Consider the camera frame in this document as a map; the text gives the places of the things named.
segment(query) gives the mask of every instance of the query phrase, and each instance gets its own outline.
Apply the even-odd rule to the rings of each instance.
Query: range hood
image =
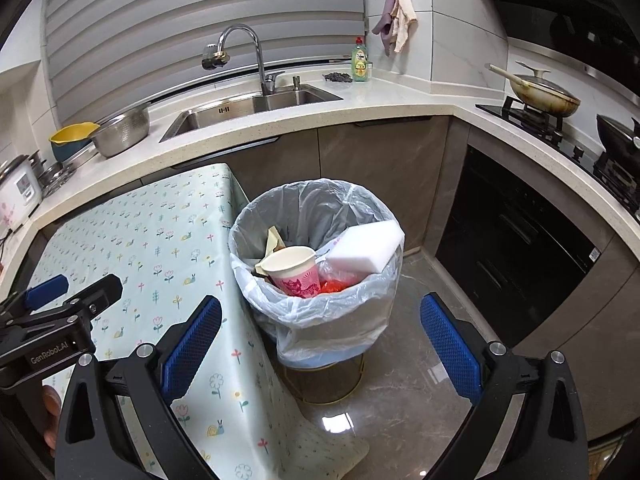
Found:
[[[507,35],[577,59],[640,96],[640,0],[495,0]]]

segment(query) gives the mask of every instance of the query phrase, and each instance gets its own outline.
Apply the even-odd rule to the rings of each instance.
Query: blue textured pad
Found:
[[[422,298],[420,322],[458,395],[475,406],[482,395],[480,365],[431,294]]]
[[[216,298],[211,298],[162,368],[160,393],[167,405],[187,393],[221,323],[222,307]]]
[[[28,310],[37,310],[45,306],[49,301],[59,298],[69,290],[69,282],[59,274],[50,280],[34,286],[27,291],[24,297],[24,306]]]

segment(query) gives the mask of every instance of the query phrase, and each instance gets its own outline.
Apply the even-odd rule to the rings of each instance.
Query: kitchen sink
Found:
[[[340,100],[342,100],[341,97],[310,85],[300,85],[300,89],[294,89],[293,86],[284,87],[267,96],[256,92],[229,97],[198,108],[185,110],[169,126],[160,142],[229,119],[292,106]]]

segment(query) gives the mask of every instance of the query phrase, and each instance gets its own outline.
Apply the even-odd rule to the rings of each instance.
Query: metal screw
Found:
[[[136,355],[138,357],[149,357],[152,354],[153,351],[154,351],[153,346],[145,343],[143,345],[140,345],[136,349]]]
[[[93,359],[91,354],[82,354],[78,359],[78,364],[80,366],[87,366],[91,362],[91,359]]]
[[[551,352],[551,360],[561,365],[562,363],[564,363],[564,354],[562,354],[562,352],[559,352],[558,350],[554,350],[553,352]]]
[[[507,347],[500,343],[500,341],[494,341],[489,345],[489,351],[493,355],[505,355],[507,353]]]

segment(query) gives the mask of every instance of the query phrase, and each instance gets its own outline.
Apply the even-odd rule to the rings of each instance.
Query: black wok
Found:
[[[633,119],[634,129],[610,117],[596,116],[598,135],[607,155],[632,176],[640,178],[640,123]]]

